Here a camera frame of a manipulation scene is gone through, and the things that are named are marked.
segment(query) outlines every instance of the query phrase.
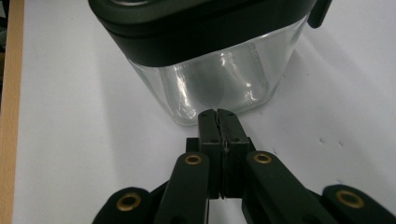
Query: brass insert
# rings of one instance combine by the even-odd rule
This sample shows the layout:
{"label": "brass insert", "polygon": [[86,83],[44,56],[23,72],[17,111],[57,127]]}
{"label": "brass insert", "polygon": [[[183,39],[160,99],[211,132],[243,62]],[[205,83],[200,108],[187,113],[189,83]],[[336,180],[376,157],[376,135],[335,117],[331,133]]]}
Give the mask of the brass insert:
{"label": "brass insert", "polygon": [[346,206],[352,208],[363,208],[364,206],[363,199],[354,192],[340,189],[335,193],[335,196],[340,203],[343,203]]}
{"label": "brass insert", "polygon": [[266,164],[266,163],[270,163],[272,161],[272,158],[270,156],[268,156],[267,154],[258,153],[256,155],[254,155],[254,160],[259,163]]}
{"label": "brass insert", "polygon": [[117,201],[117,208],[121,212],[129,212],[138,207],[141,202],[142,199],[137,193],[126,193]]}
{"label": "brass insert", "polygon": [[186,159],[184,159],[184,161],[189,165],[196,165],[196,164],[201,163],[202,158],[197,155],[190,155],[190,156],[186,157]]}

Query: black lid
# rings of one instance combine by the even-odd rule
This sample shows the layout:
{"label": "black lid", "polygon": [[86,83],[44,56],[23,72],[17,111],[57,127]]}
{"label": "black lid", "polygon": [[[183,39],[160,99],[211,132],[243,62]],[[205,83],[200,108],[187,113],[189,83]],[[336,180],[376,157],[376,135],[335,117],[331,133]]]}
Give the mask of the black lid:
{"label": "black lid", "polygon": [[99,21],[131,61],[161,67],[291,25],[308,14],[316,0],[89,2]]}

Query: white surface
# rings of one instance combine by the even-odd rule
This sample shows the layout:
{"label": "white surface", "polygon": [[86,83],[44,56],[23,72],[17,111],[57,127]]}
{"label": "white surface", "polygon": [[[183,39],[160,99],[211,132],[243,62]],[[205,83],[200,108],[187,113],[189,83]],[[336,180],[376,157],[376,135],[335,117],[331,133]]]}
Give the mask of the white surface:
{"label": "white surface", "polygon": [[[306,27],[274,98],[239,116],[313,191],[338,182],[396,214],[396,4],[334,1]],[[186,137],[86,1],[25,1],[14,223],[91,223],[115,191],[167,180]],[[245,223],[240,202],[210,222]]]}

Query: clear plastic container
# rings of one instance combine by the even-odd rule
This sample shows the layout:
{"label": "clear plastic container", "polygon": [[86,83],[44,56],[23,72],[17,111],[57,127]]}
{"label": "clear plastic container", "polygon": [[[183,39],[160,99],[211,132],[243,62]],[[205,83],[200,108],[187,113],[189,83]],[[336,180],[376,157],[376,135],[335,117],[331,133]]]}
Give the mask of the clear plastic container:
{"label": "clear plastic container", "polygon": [[266,103],[306,20],[183,63],[146,67],[129,61],[176,123],[194,125],[207,109],[238,113]]}

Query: black plastic part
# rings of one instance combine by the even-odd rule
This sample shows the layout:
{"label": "black plastic part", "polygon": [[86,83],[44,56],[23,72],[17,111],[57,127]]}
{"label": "black plastic part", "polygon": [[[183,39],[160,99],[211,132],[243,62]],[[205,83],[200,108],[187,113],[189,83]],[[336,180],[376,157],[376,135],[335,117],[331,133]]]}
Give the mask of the black plastic part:
{"label": "black plastic part", "polygon": [[247,224],[272,223],[260,206],[242,201],[242,212],[244,213]]}
{"label": "black plastic part", "polygon": [[209,195],[218,199],[222,177],[222,146],[216,112],[206,110],[198,116],[199,148],[210,159]]}
{"label": "black plastic part", "polygon": [[218,123],[223,141],[223,194],[241,198],[245,187],[245,164],[250,142],[238,117],[227,110],[218,110]]}
{"label": "black plastic part", "polygon": [[199,151],[199,138],[186,139],[186,152]]}
{"label": "black plastic part", "polygon": [[246,184],[242,197],[242,212],[247,224],[270,224],[271,221],[262,209],[257,196],[251,186]]}
{"label": "black plastic part", "polygon": [[337,223],[271,153],[255,151],[247,155],[247,181],[271,223]]}
{"label": "black plastic part", "polygon": [[148,217],[146,218],[146,223],[151,224],[154,221],[155,215],[157,214],[158,208],[160,207],[161,200],[163,199],[163,194],[165,193],[168,181],[160,185],[149,195],[151,198],[151,204],[149,207]]}
{"label": "black plastic part", "polygon": [[312,28],[318,28],[323,23],[331,3],[332,0],[317,0],[308,18],[308,24]]}
{"label": "black plastic part", "polygon": [[[194,159],[187,163],[191,156]],[[206,223],[208,179],[209,159],[205,154],[188,152],[181,155],[166,186],[154,224]]]}
{"label": "black plastic part", "polygon": [[396,217],[360,190],[345,185],[323,190],[321,203],[343,224],[395,224]]}
{"label": "black plastic part", "polygon": [[128,59],[163,67],[291,25],[316,0],[148,0],[135,7],[89,2]]}
{"label": "black plastic part", "polygon": [[[117,204],[122,196],[134,193],[140,197],[141,202],[130,211],[121,211]],[[128,188],[114,193],[99,211],[93,224],[147,224],[150,208],[150,195],[144,189]]]}

